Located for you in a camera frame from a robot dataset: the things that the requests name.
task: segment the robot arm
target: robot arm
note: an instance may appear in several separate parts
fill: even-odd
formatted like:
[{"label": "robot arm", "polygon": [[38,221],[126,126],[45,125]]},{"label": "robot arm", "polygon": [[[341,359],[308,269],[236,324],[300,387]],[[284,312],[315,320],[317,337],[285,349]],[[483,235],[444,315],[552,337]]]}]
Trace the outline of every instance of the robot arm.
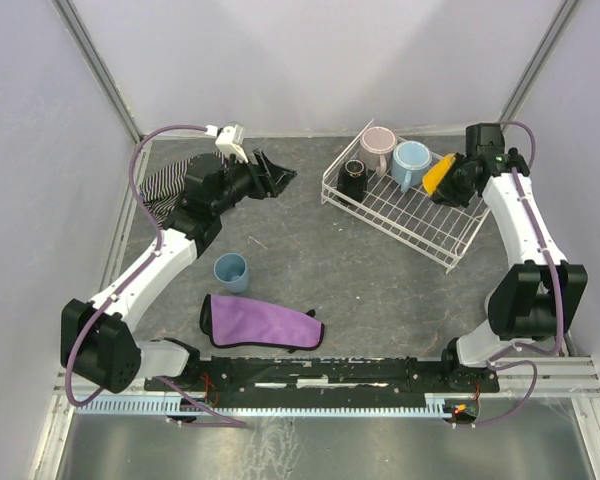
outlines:
[{"label": "robot arm", "polygon": [[425,185],[435,203],[454,207],[468,206],[477,191],[491,208],[507,251],[509,272],[487,299],[487,320],[455,344],[456,364],[467,367],[484,367],[513,343],[556,334],[555,291],[546,252],[559,277],[564,332],[587,283],[584,267],[569,264],[551,238],[533,198],[524,158],[515,148],[505,154],[504,147],[500,125],[472,125],[466,131],[467,155],[456,154],[448,172],[434,175],[442,177],[438,185]]},{"label": "robot arm", "polygon": [[[78,351],[74,371],[79,375],[118,393],[135,378],[177,377],[188,365],[197,363],[198,352],[188,345],[174,339],[136,342],[133,332],[162,290],[215,239],[222,228],[223,212],[245,196],[277,197],[295,177],[293,170],[274,165],[258,150],[254,151],[256,164],[248,159],[245,162],[240,146],[242,136],[240,126],[225,127],[220,132],[216,145],[227,155],[228,162],[214,154],[191,160],[185,188],[163,223],[161,248],[154,240],[131,267],[89,302],[74,299],[65,306],[61,331],[63,366],[67,366],[84,325],[105,305]],[[123,283],[128,285],[120,291]]]}]

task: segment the purple cloth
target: purple cloth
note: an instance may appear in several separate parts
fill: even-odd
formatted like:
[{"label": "purple cloth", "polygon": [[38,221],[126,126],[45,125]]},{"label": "purple cloth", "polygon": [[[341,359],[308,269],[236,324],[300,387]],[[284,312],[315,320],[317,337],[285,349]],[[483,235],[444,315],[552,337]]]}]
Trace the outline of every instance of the purple cloth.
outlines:
[{"label": "purple cloth", "polygon": [[214,347],[263,345],[314,350],[324,325],[307,314],[251,298],[207,295],[200,328]]}]

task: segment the yellow sponge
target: yellow sponge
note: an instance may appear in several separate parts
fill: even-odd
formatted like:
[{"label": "yellow sponge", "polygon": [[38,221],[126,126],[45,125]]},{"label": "yellow sponge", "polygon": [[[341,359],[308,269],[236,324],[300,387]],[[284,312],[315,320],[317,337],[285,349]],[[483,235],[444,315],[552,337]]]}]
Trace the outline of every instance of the yellow sponge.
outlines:
[{"label": "yellow sponge", "polygon": [[430,196],[433,195],[433,193],[436,191],[436,188],[438,188],[438,184],[442,181],[444,176],[447,174],[447,172],[453,165],[453,162],[455,161],[455,154],[450,153],[426,173],[426,175],[422,179],[422,186]]}]

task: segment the blue cup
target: blue cup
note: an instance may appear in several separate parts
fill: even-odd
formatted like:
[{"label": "blue cup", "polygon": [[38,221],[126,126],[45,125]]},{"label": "blue cup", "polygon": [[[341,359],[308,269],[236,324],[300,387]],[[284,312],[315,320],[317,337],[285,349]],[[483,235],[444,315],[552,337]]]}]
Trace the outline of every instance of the blue cup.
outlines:
[{"label": "blue cup", "polygon": [[231,293],[242,293],[249,286],[247,261],[237,253],[226,253],[216,260],[213,273]]},{"label": "blue cup", "polygon": [[422,182],[431,166],[431,152],[419,142],[402,142],[393,151],[391,177],[400,184],[400,191],[407,193],[410,187]]}]

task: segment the striped towel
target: striped towel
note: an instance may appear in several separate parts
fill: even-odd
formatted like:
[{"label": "striped towel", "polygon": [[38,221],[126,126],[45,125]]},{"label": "striped towel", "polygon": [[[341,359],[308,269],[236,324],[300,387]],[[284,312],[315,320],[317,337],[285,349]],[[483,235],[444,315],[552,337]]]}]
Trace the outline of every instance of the striped towel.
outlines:
[{"label": "striped towel", "polygon": [[176,206],[178,195],[184,190],[184,177],[187,168],[196,157],[187,158],[158,170],[140,184],[140,196],[153,218],[160,225]]}]

